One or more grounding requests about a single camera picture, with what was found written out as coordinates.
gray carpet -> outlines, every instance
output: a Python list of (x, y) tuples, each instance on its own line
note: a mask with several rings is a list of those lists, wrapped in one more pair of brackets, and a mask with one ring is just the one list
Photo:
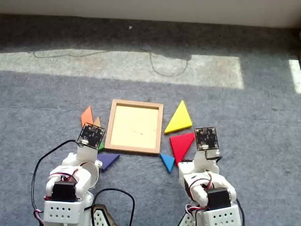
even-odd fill
[[(140, 29), (130, 35), (118, 33), (128, 23)], [(107, 31), (96, 35), (89, 30), (92, 25)], [(83, 32), (91, 35), (83, 37)], [(244, 82), (243, 89), (230, 89), (61, 76), (44, 74), (43, 68), (41, 74), (0, 71), (2, 225), (37, 225), (30, 201), (37, 160), (61, 142), (77, 138), (79, 116), (88, 105), (107, 127), (113, 98), (163, 103), (163, 128), (184, 99), (195, 127), (217, 127), (224, 157), (219, 162), (221, 174), (236, 188), (246, 225), (299, 225), (301, 98), (294, 90), (288, 64), (300, 48), (296, 31), (2, 16), (0, 33), (1, 53), (53, 48), (141, 51), (142, 45), (148, 45), (175, 58), (189, 59), (195, 53), (238, 56)], [(172, 155), (168, 137), (162, 134), (161, 152)], [(36, 181), (40, 209), (48, 173), (75, 150), (75, 145), (67, 145), (41, 164)], [(194, 153), (193, 144), (186, 158), (193, 158)], [(101, 174), (94, 192), (107, 187), (130, 192), (136, 200), (134, 226), (176, 226), (189, 202), (177, 176), (177, 168), (168, 174), (159, 157), (122, 154)], [(118, 225), (128, 225), (129, 198), (108, 192), (98, 202), (108, 206)]]

cable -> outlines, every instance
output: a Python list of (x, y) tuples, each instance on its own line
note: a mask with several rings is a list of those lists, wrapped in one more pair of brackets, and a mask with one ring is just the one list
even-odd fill
[(239, 210), (240, 210), (240, 212), (241, 212), (241, 217), (242, 217), (242, 226), (245, 226), (245, 213), (244, 213), (244, 210), (243, 210), (243, 208), (241, 207), (241, 205), (240, 205), (240, 202), (239, 202), (238, 198), (236, 198), (236, 202), (237, 202), (237, 205), (238, 205), (238, 207), (239, 207)]
[(191, 199), (195, 202), (195, 200), (194, 200), (194, 198), (192, 197), (192, 193), (191, 193), (191, 187), (194, 185), (194, 183), (196, 183), (196, 182), (198, 182), (198, 181), (200, 181), (200, 180), (208, 180), (209, 182), (208, 182), (208, 184), (207, 184), (207, 186), (206, 186), (206, 189), (208, 189), (209, 188), (209, 186), (212, 184), (212, 187), (214, 188), (214, 184), (212, 183), (212, 177), (211, 177), (211, 175), (209, 174), (209, 177), (210, 177), (210, 179), (207, 179), (207, 178), (199, 178), (199, 179), (196, 179), (195, 181), (193, 181), (192, 183), (191, 183), (191, 185), (189, 186), (189, 188), (188, 188), (188, 190), (189, 190), (189, 193), (190, 193), (190, 197), (191, 197)]
[(35, 184), (35, 179), (36, 179), (36, 174), (37, 174), (37, 171), (38, 171), (39, 164), (41, 163), (41, 161), (42, 161), (44, 158), (46, 158), (46, 157), (47, 157), (48, 155), (50, 155), (52, 152), (56, 151), (56, 150), (59, 149), (61, 146), (64, 146), (65, 144), (67, 144), (67, 143), (69, 143), (69, 142), (74, 142), (74, 143), (76, 143), (76, 144), (79, 146), (79, 144), (76, 142), (76, 140), (67, 140), (67, 141), (61, 143), (59, 146), (57, 146), (57, 147), (55, 147), (54, 149), (52, 149), (50, 152), (48, 152), (48, 153), (46, 153), (45, 155), (43, 155), (43, 156), (39, 159), (39, 161), (38, 161), (38, 163), (37, 163), (37, 165), (36, 165), (36, 167), (35, 167), (35, 169), (34, 169), (33, 176), (32, 176), (32, 207), (33, 207), (34, 210), (37, 209), (37, 206), (36, 206), (36, 204), (34, 203), (34, 184)]
[(40, 226), (44, 225), (44, 221), (42, 220), (42, 218), (40, 217), (40, 213), (42, 213), (42, 211), (35, 209), (33, 211), (33, 215), (34, 217), (37, 219), (37, 221), (39, 222)]
[(69, 173), (62, 173), (62, 172), (57, 172), (57, 173), (53, 173), (53, 174), (50, 174), (48, 179), (51, 179), (53, 176), (55, 175), (63, 175), (63, 176), (69, 176), (66, 181), (69, 181), (70, 178), (72, 178), (73, 180), (75, 180), (75, 182), (77, 183), (77, 179), (74, 177), (74, 173), (73, 174), (69, 174)]
[(196, 211), (196, 214), (195, 214), (196, 226), (197, 226), (197, 212), (198, 212), (198, 211), (201, 211), (201, 210), (197, 210), (197, 211)]
[(91, 221), (92, 221), (92, 226), (95, 226), (94, 212), (93, 212), (94, 206), (95, 206), (95, 201), (96, 201), (97, 197), (99, 196), (99, 194), (102, 193), (102, 192), (105, 192), (105, 191), (118, 191), (118, 192), (122, 192), (122, 193), (128, 195), (132, 199), (132, 201), (133, 201), (133, 207), (132, 207), (132, 213), (131, 213), (131, 218), (130, 218), (130, 223), (129, 223), (129, 226), (131, 226), (132, 225), (132, 221), (133, 221), (133, 216), (134, 216), (134, 210), (135, 210), (135, 199), (133, 198), (133, 196), (130, 193), (128, 193), (128, 192), (126, 192), (124, 190), (118, 189), (118, 188), (105, 188), (105, 189), (100, 190), (99, 192), (96, 193), (96, 195), (94, 196), (94, 199), (93, 199), (93, 203), (91, 205)]

white robot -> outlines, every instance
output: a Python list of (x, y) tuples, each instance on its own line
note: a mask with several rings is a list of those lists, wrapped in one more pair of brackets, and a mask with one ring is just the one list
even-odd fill
[(178, 164), (179, 182), (191, 203), (178, 226), (241, 226), (240, 203), (234, 187), (221, 175), (221, 159), (215, 128), (195, 129), (197, 152), (193, 161)]
[[(90, 226), (91, 205), (94, 196), (89, 192), (94, 188), (103, 163), (97, 159), (98, 146), (104, 136), (105, 129), (86, 123), (77, 141), (69, 140), (44, 155), (38, 162), (32, 186), (32, 198), (35, 174), (40, 161), (72, 141), (77, 143), (77, 153), (69, 153), (62, 164), (50, 172), (46, 185), (43, 219), (39, 209), (34, 204), (34, 216), (40, 226)], [(94, 225), (109, 226), (105, 207), (94, 212)]]

black wire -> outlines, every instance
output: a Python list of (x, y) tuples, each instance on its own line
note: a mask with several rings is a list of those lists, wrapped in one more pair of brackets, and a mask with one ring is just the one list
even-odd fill
[(41, 161), (46, 158), (48, 155), (50, 155), (52, 152), (56, 151), (57, 149), (59, 149), (61, 146), (69, 143), (69, 142), (74, 142), (76, 143), (77, 145), (79, 145), (76, 140), (67, 140), (63, 143), (61, 143), (59, 146), (55, 147), (54, 149), (52, 149), (50, 152), (46, 153), (45, 155), (43, 155), (43, 157), (41, 157), (36, 165), (36, 168), (34, 169), (34, 172), (33, 172), (33, 176), (32, 176), (32, 207), (34, 210), (37, 209), (37, 206), (36, 204), (34, 203), (34, 184), (35, 184), (35, 179), (36, 179), (36, 174), (37, 174), (37, 171), (38, 171), (38, 167), (39, 167), (39, 164), (41, 163)]
[(201, 210), (196, 210), (196, 214), (194, 215), (195, 219), (196, 219), (196, 226), (197, 226), (197, 212), (201, 211)]
[(245, 226), (245, 213), (244, 213), (244, 210), (243, 210), (243, 208), (241, 207), (238, 198), (236, 198), (236, 202), (237, 202), (238, 207), (239, 207), (239, 210), (240, 210), (240, 212), (241, 212), (241, 217), (242, 217), (242, 221), (243, 221), (243, 222), (242, 222), (242, 226)]
[(91, 207), (86, 207), (85, 208), (85, 210), (91, 208), (92, 226), (95, 226), (94, 212), (93, 212), (94, 206), (95, 206), (95, 201), (96, 201), (97, 197), (99, 196), (99, 194), (102, 193), (102, 192), (105, 192), (105, 191), (118, 191), (118, 192), (122, 192), (122, 193), (128, 195), (132, 199), (132, 201), (133, 201), (133, 207), (132, 207), (131, 219), (130, 219), (130, 223), (129, 223), (129, 226), (131, 226), (132, 225), (132, 221), (133, 221), (133, 216), (134, 216), (134, 210), (135, 210), (135, 199), (133, 198), (133, 196), (130, 193), (128, 193), (128, 192), (126, 192), (124, 190), (118, 189), (118, 188), (105, 188), (105, 189), (97, 192), (96, 195), (94, 196), (93, 203), (92, 203)]

orange triangle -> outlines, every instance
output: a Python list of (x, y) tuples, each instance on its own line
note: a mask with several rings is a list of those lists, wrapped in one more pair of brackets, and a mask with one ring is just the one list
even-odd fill
[(81, 126), (83, 127), (85, 123), (93, 124), (93, 116), (92, 116), (92, 107), (89, 106), (81, 115)]
[(169, 138), (171, 148), (174, 152), (175, 164), (181, 162), (194, 141), (194, 133), (186, 133)]

